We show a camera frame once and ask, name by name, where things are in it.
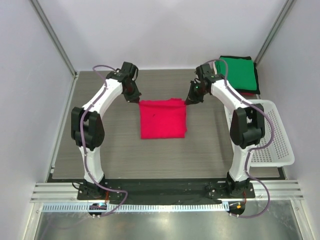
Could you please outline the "pink red t shirt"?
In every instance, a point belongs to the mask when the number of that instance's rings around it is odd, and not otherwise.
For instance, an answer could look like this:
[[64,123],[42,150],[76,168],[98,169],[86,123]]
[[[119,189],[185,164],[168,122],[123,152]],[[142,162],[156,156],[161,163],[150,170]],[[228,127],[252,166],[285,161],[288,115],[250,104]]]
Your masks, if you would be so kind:
[[142,100],[139,103],[140,138],[183,139],[187,132],[187,106],[181,98]]

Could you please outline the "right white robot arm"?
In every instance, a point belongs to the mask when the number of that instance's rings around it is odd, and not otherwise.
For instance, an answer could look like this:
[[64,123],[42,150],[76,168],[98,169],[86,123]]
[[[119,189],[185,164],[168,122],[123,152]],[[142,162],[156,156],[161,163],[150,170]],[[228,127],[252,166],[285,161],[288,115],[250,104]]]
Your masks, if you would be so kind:
[[264,108],[260,104],[247,102],[235,92],[225,75],[214,73],[209,63],[198,66],[195,74],[185,104],[202,103],[204,96],[210,94],[232,112],[229,134],[234,152],[222,190],[231,198],[241,198],[250,188],[250,150],[257,147],[265,136]]

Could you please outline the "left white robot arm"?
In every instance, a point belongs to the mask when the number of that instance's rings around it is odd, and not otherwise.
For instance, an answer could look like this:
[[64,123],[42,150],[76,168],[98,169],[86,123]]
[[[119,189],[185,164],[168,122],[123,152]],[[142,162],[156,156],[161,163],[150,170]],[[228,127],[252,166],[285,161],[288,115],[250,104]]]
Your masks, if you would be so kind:
[[141,93],[136,79],[139,69],[130,62],[123,62],[121,68],[111,69],[102,77],[103,85],[82,107],[71,111],[71,138],[78,146],[83,166],[84,180],[78,192],[82,198],[102,199],[107,194],[105,174],[101,164],[101,145],[105,138],[103,116],[114,100],[120,95],[128,103],[138,104]]

